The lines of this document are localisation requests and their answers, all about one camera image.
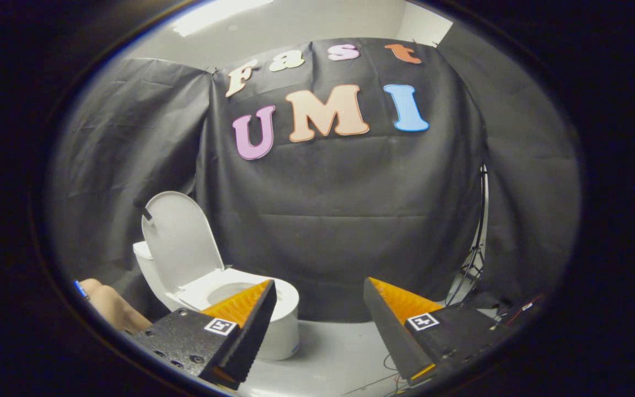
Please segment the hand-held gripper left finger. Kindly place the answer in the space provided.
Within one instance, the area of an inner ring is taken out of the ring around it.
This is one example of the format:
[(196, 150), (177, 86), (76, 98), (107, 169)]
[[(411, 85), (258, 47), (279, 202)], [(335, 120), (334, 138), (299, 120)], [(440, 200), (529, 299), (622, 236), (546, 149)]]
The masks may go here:
[(180, 370), (237, 390), (267, 333), (277, 290), (267, 279), (204, 310), (180, 308), (133, 338)]

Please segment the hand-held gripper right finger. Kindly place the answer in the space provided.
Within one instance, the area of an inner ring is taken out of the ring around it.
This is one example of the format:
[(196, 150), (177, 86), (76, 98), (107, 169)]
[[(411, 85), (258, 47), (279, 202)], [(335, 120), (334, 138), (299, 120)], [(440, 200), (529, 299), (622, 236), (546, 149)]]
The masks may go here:
[(443, 306), (375, 277), (363, 300), (409, 386), (449, 381), (501, 344), (501, 323), (462, 304)]

